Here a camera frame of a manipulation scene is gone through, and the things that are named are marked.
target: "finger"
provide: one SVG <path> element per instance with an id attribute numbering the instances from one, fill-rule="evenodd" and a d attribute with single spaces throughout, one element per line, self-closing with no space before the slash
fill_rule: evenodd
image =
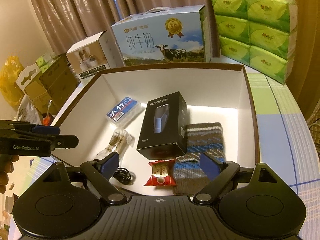
<path id="1" fill-rule="evenodd" d="M 0 172 L 0 185 L 5 186 L 9 182 L 8 174 L 5 172 Z"/>
<path id="2" fill-rule="evenodd" d="M 12 155 L 11 161 L 14 163 L 14 162 L 16 162 L 17 160 L 19 160 L 19 156 L 18 156 L 18 155 Z"/>
<path id="3" fill-rule="evenodd" d="M 0 193 L 1 194 L 5 193 L 5 186 L 0 186 Z"/>
<path id="4" fill-rule="evenodd" d="M 13 172 L 13 163 L 12 162 L 7 162 L 4 166 L 4 171 L 7 173 Z"/>

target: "coiled black cord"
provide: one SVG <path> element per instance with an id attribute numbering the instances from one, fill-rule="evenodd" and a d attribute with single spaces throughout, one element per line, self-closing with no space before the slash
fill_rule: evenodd
<path id="1" fill-rule="evenodd" d="M 126 168 L 118 168 L 112 177 L 123 185 L 129 185 L 131 181 L 131 174 Z"/>

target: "green tissue package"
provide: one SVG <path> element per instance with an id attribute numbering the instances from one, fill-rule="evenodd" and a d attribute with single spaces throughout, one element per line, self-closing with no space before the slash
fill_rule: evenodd
<path id="1" fill-rule="evenodd" d="M 221 54 L 249 66 L 250 45 L 220 36 Z"/>
<path id="2" fill-rule="evenodd" d="M 269 25 L 285 32 L 297 26 L 295 0 L 246 0 L 248 20 Z"/>
<path id="3" fill-rule="evenodd" d="M 286 33 L 249 21 L 250 44 L 265 49 L 284 59 L 288 59 L 295 51 L 297 32 Z"/>
<path id="4" fill-rule="evenodd" d="M 211 0 L 215 14 L 247 18 L 245 0 Z"/>
<path id="5" fill-rule="evenodd" d="M 284 84 L 293 66 L 294 57 L 285 60 L 269 51 L 250 47 L 250 67 Z"/>
<path id="6" fill-rule="evenodd" d="M 216 22 L 219 35 L 249 43 L 249 22 L 247 20 L 216 15 Z"/>

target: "red snack package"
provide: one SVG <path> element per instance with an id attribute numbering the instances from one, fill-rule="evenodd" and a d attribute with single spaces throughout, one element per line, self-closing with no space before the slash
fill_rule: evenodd
<path id="1" fill-rule="evenodd" d="M 174 186 L 176 182 L 172 176 L 175 160 L 156 161 L 149 163 L 152 166 L 152 175 L 145 186 Z"/>

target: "striped knit fabric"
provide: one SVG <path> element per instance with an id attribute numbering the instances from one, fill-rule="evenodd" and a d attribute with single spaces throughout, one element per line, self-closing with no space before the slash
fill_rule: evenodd
<path id="1" fill-rule="evenodd" d="M 207 152 L 220 161 L 225 161 L 221 124 L 197 123 L 187 126 L 187 154 L 176 158 L 173 177 L 177 186 L 176 195 L 194 195 L 210 180 L 200 168 L 200 153 Z"/>

